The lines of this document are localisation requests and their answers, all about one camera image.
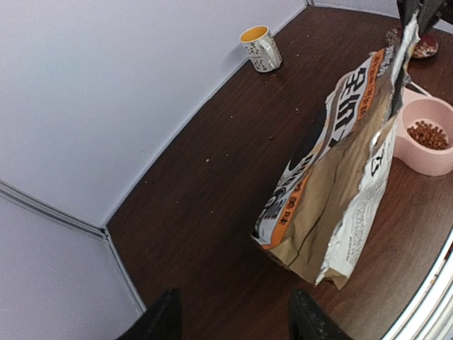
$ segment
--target dry cat food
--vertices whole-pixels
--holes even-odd
[[[448,147],[444,130],[424,120],[415,122],[415,127],[409,127],[407,131],[418,144],[429,149],[445,150]]]

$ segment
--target pink pet bowl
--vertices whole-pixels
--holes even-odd
[[[453,107],[432,97],[417,97],[405,103],[407,104],[401,109],[398,117],[394,157],[423,175],[448,174],[453,170]],[[407,129],[415,126],[415,122],[420,120],[445,131],[448,143],[445,150],[428,149],[418,144],[407,133]]]

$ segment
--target black object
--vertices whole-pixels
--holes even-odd
[[[288,320],[289,340],[352,340],[302,289],[292,293]]]
[[[181,340],[183,323],[179,291],[167,290],[117,340]]]
[[[404,27],[417,9],[419,35],[426,34],[440,19],[453,25],[453,0],[397,0],[399,17]]]

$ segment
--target white wall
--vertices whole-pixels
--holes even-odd
[[[340,9],[354,9],[356,11],[371,12],[398,18],[396,0],[314,0],[315,6],[336,7]],[[441,21],[436,26],[440,30],[453,33],[453,26]]]
[[[245,60],[241,31],[303,6],[0,1],[0,179],[102,225]]]
[[[107,244],[0,198],[0,339],[116,339],[139,316]]]

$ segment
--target pet food bag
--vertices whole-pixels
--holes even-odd
[[[253,238],[279,264],[317,285],[349,279],[389,176],[415,16],[399,47],[370,54],[316,114],[265,205]]]

